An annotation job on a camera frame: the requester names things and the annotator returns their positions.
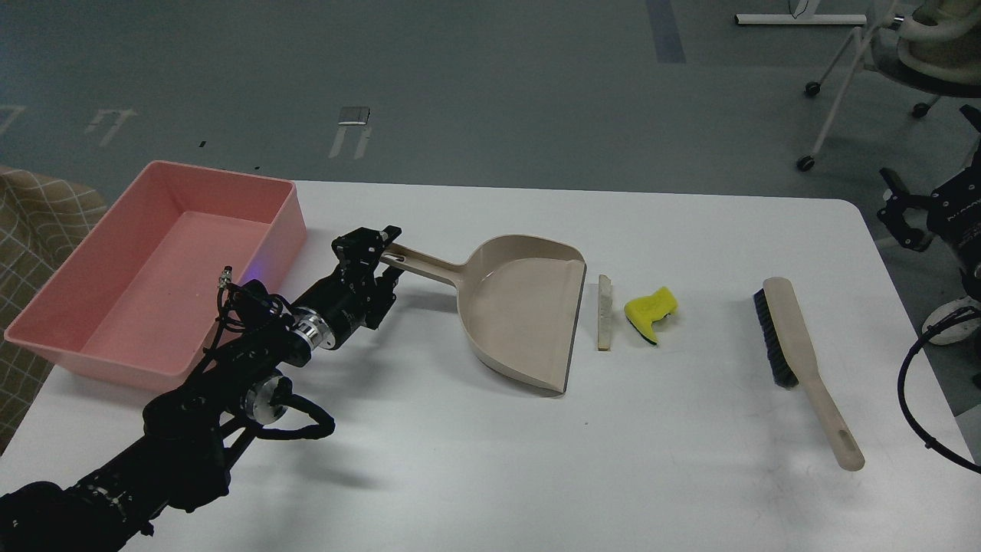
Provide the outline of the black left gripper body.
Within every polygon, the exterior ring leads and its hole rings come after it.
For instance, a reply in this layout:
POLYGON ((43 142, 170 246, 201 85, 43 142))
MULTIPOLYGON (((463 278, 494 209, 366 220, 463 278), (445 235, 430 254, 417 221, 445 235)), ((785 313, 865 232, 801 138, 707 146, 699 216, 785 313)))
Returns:
POLYGON ((337 268, 295 301, 295 334, 310 349, 339 349, 359 328, 379 328, 395 303, 399 269, 337 268))

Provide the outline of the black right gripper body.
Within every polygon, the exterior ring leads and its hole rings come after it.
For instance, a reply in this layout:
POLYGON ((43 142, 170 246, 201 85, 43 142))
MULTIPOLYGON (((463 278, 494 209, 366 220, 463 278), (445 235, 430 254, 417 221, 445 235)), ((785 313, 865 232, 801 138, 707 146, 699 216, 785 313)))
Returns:
POLYGON ((961 265, 980 262, 980 171, 966 168, 930 195, 927 229, 952 248, 961 265))

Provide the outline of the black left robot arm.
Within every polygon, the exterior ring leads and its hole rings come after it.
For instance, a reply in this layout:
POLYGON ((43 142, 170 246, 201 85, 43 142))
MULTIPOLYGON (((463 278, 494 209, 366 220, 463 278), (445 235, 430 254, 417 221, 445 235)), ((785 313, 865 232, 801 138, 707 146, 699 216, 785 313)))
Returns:
POLYGON ((36 481, 2 497, 4 551, 119 551, 153 534, 165 509, 192 513, 230 491, 231 470, 257 439, 318 440, 333 417, 297 394, 281 364, 302 367, 316 348, 339 349, 375 330, 395 303, 402 270, 376 271, 402 234, 359 228, 336 238, 339 262, 296 301, 259 280, 218 280, 217 335, 187 380, 143 409, 143 437, 61 488, 36 481))

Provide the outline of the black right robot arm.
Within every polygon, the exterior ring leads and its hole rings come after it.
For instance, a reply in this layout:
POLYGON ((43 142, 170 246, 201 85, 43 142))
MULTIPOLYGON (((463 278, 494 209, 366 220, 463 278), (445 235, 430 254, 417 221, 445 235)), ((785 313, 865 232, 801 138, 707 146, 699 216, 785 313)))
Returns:
POLYGON ((902 248, 922 252, 939 238, 959 265, 964 295, 937 307, 923 322, 917 341, 905 354, 897 375, 897 399, 901 415, 924 447, 947 461, 978 474, 979 465, 939 443, 912 415, 907 402, 907 377, 912 360, 928 343, 959 343, 974 339, 979 349, 980 186, 979 150, 966 167, 926 195, 912 193, 900 175, 889 168, 879 171, 889 195, 877 217, 902 248))

